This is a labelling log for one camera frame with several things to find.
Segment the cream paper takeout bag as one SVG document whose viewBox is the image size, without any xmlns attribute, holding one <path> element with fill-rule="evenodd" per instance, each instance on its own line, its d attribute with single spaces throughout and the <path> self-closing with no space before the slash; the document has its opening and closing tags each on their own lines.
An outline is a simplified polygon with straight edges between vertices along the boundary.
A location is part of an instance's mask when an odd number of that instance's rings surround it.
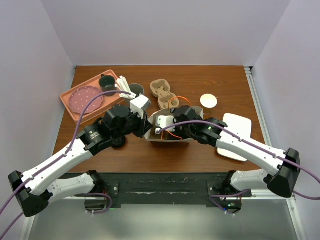
<svg viewBox="0 0 320 240">
<path fill-rule="evenodd" d="M 191 141 L 189 131 L 183 126 L 173 126 L 164 131 L 159 131 L 160 134 L 155 134 L 156 116 L 174 116 L 174 124 L 183 121 L 204 119 L 203 108 L 199 106 L 192 106 L 191 102 L 186 97 L 176 96 L 173 99 L 179 100 L 178 107 L 160 109 L 148 118 L 148 121 L 152 123 L 152 129 L 144 135 L 144 138 L 148 142 L 189 143 Z"/>
</svg>

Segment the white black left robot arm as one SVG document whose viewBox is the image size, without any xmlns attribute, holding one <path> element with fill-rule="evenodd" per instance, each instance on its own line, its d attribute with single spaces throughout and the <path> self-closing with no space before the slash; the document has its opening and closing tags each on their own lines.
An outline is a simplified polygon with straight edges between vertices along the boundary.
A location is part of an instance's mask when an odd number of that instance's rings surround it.
<svg viewBox="0 0 320 240">
<path fill-rule="evenodd" d="M 119 147 L 126 136 L 142 138 L 153 125 L 148 121 L 144 106 L 115 105 L 86 126 L 64 149 L 25 172 L 14 171 L 9 182 L 25 217 L 33 217 L 49 204 L 74 195 L 99 196 L 105 182 L 95 170 L 75 178 L 61 177 L 78 164 L 91 159 L 101 151 Z"/>
</svg>

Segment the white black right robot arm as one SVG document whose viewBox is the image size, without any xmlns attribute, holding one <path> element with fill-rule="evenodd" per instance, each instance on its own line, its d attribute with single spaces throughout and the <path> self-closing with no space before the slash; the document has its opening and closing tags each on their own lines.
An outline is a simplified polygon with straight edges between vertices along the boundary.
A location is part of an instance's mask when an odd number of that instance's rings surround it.
<svg viewBox="0 0 320 240">
<path fill-rule="evenodd" d="M 221 194 L 233 197 L 247 189 L 268 189 L 272 193 L 290 198 L 294 192 L 300 169 L 300 154 L 289 148 L 281 150 L 260 143 L 239 133 L 231 134 L 231 128 L 214 117 L 203 119 L 190 106 L 171 110 L 179 133 L 202 145 L 227 150 L 259 166 L 259 170 L 228 173 L 221 185 Z"/>
</svg>

